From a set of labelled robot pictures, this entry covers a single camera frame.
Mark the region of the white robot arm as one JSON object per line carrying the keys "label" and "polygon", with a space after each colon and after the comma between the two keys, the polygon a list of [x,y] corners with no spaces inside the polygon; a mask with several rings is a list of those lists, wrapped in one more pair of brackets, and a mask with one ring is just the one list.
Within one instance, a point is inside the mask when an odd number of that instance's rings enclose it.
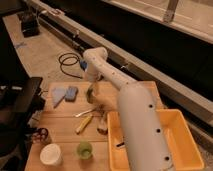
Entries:
{"label": "white robot arm", "polygon": [[89,81],[95,82],[101,74],[119,90],[117,109],[130,170],[175,171],[150,91],[108,64],[108,52],[104,47],[88,49],[83,57]]}

